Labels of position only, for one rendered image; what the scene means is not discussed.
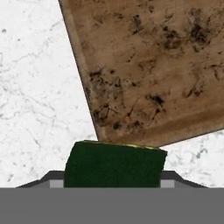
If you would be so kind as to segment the green sponge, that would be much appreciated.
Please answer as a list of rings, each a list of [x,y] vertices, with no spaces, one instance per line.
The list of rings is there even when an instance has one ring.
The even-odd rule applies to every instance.
[[[64,187],[158,187],[166,156],[158,148],[76,142],[66,162]]]

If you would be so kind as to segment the brown wooden cutting board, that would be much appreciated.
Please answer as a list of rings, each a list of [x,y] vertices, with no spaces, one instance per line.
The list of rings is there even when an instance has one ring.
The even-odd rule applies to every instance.
[[[224,0],[59,0],[97,138],[224,130]]]

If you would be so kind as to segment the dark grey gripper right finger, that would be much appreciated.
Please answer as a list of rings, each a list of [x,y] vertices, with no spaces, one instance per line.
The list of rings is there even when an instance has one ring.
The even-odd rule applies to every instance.
[[[161,188],[204,188],[203,185],[199,185],[192,181],[183,179],[175,171],[162,171],[160,175],[160,187]]]

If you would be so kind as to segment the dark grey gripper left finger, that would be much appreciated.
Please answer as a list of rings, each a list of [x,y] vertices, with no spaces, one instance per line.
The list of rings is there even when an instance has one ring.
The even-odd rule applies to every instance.
[[[21,185],[20,188],[63,188],[64,172],[49,171],[43,178]]]

